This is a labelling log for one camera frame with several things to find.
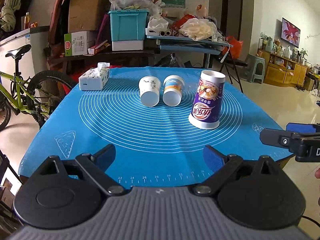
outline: paper cup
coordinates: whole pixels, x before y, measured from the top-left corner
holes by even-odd
[[[148,107],[156,106],[160,98],[161,82],[154,76],[146,76],[140,79],[140,100]]]
[[[201,72],[195,101],[189,122],[204,130],[216,129],[219,126],[222,105],[223,85],[226,76],[220,72],[204,70]]]
[[[182,99],[184,81],[180,76],[168,76],[164,82],[164,93],[162,100],[167,106],[177,106]]]

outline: red logo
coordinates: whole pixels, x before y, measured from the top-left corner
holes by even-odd
[[[65,47],[66,47],[66,50],[68,50],[68,49],[71,48],[71,43],[70,43],[70,41],[66,41]]]
[[[192,114],[198,120],[205,120],[211,114],[211,110],[213,107],[208,107],[206,104],[203,103],[196,103],[193,106]]]

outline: wall-mounted tv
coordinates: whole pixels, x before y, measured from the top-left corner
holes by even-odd
[[[288,22],[286,19],[282,18],[281,39],[299,48],[300,29],[294,26],[291,22]]]

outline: red-haired cartoon character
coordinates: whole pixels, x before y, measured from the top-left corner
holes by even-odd
[[[284,35],[287,41],[297,44],[299,37],[297,36],[297,33],[299,32],[299,29],[289,22],[285,22],[287,24],[288,29],[284,30]]]

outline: blue mat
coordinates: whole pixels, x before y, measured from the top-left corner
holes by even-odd
[[[215,130],[192,126],[188,115],[200,73],[201,69],[188,68],[116,68],[103,91],[80,91],[76,86],[36,135],[19,174],[29,177],[50,155],[73,159],[81,153],[94,154],[108,143],[116,146],[116,160],[106,173],[126,188],[202,182],[215,169],[212,158],[203,153],[205,145],[247,160],[270,155],[277,161],[290,155],[260,142],[264,127],[281,128],[227,82],[220,126]],[[143,106],[140,78],[153,75],[163,82],[172,74],[186,83],[181,104],[168,107],[160,95],[157,106]]]

